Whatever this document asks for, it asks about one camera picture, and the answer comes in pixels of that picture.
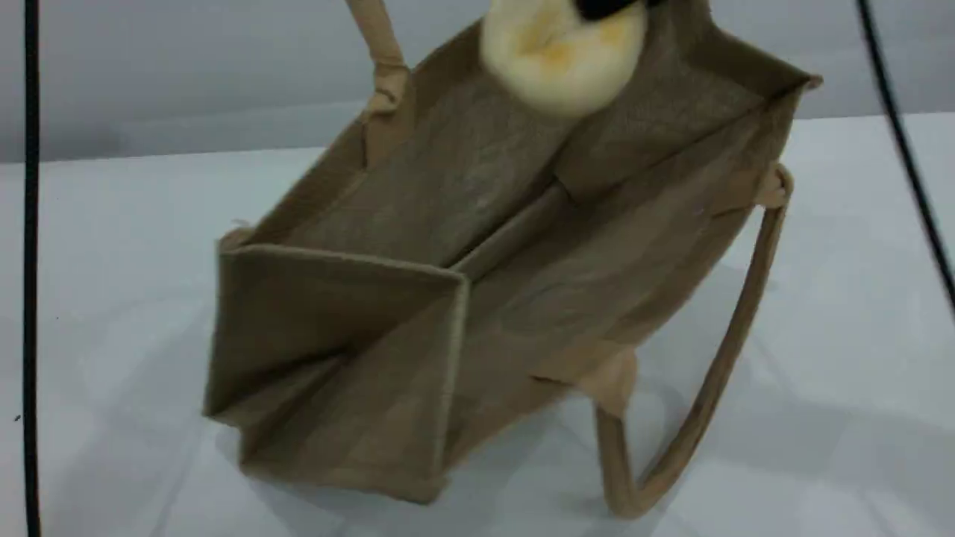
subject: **white fur ball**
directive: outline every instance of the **white fur ball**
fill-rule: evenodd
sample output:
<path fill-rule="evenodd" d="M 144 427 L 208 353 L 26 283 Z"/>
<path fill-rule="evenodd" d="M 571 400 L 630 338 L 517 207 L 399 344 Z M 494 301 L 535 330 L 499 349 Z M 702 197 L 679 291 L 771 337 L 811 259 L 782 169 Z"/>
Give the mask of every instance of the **white fur ball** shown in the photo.
<path fill-rule="evenodd" d="M 578 118 L 624 90 L 646 33 L 644 2 L 587 22 L 573 0 L 491 0 L 481 27 L 481 61 L 531 108 Z"/>

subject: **tote bag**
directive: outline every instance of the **tote bag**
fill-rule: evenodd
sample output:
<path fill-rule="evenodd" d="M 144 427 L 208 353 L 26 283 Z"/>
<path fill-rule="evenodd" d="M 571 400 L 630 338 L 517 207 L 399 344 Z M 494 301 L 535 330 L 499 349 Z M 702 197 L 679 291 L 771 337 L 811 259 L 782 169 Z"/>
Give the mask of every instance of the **tote bag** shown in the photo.
<path fill-rule="evenodd" d="M 479 22 L 410 70 L 382 1 L 349 6 L 373 97 L 221 239 L 204 412 L 241 430 L 249 474 L 428 503 L 469 453 L 580 390 L 606 500 L 641 515 L 686 468 L 753 322 L 793 190 L 777 160 L 818 80 L 718 30 L 707 0 L 670 0 L 609 107 L 546 118 L 481 69 Z M 634 349 L 760 205 L 726 336 L 637 483 Z"/>

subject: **rope handle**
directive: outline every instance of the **rope handle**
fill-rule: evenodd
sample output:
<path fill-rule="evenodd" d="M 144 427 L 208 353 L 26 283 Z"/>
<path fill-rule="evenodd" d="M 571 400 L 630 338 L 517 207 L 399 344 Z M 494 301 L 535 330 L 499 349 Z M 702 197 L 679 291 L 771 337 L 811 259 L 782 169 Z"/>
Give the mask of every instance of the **rope handle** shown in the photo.
<path fill-rule="evenodd" d="M 686 470 L 696 446 L 710 425 L 769 281 L 770 267 L 793 192 L 793 177 L 782 164 L 775 166 L 774 175 L 779 180 L 779 187 L 764 190 L 757 195 L 756 202 L 765 204 L 766 213 L 763 215 L 750 269 L 746 274 L 730 326 L 707 371 L 690 413 L 663 456 L 649 470 L 643 483 L 636 482 L 630 468 L 623 420 L 607 412 L 602 405 L 595 404 L 604 495 L 610 510 L 619 517 L 642 516 L 669 492 Z"/>
<path fill-rule="evenodd" d="M 365 106 L 365 165 L 380 161 L 414 129 L 411 71 L 383 0 L 346 0 L 374 62 L 374 94 Z"/>

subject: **jute bag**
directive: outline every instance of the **jute bag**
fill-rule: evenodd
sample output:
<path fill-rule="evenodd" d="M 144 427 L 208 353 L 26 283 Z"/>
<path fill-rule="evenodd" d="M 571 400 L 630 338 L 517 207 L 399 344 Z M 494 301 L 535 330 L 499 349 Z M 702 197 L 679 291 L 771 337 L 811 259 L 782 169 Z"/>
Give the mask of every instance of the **jute bag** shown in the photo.
<path fill-rule="evenodd" d="M 646 512 L 753 322 L 792 191 L 776 161 L 816 81 L 719 31 L 707 0 L 670 0 L 614 104 L 544 118 L 481 70 L 479 23 L 410 71 L 381 0 L 349 5 L 374 96 L 271 213 L 221 240 L 204 412 L 241 429 L 250 474 L 427 503 L 483 442 L 577 389 L 594 400 L 611 509 Z M 726 337 L 637 483 L 633 350 L 757 205 Z"/>

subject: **white surface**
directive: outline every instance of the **white surface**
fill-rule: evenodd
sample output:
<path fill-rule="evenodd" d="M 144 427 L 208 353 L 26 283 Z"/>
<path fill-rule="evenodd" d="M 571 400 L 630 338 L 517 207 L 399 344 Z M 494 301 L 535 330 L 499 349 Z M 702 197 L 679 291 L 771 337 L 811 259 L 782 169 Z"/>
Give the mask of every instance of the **white surface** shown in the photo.
<path fill-rule="evenodd" d="M 490 1 L 386 3 L 415 63 Z M 852 0 L 711 3 L 730 32 L 825 76 L 804 117 L 879 111 Z M 955 2 L 872 4 L 905 111 L 955 111 Z M 0 161 L 22 157 L 20 5 L 0 2 Z M 43 0 L 40 15 L 50 159 L 323 145 L 371 92 L 343 0 Z"/>
<path fill-rule="evenodd" d="M 908 121 L 955 238 L 955 115 Z M 255 220 L 315 151 L 44 169 L 40 454 L 45 535 L 928 537 L 955 533 L 955 329 L 879 118 L 798 122 L 796 197 L 772 282 L 686 478 L 643 520 L 601 498 L 589 404 L 529 419 L 423 508 L 244 478 L 199 416 L 213 241 Z M 21 168 L 0 167 L 0 535 L 22 535 Z M 642 466 L 690 406 L 747 264 L 751 222 L 642 349 Z"/>

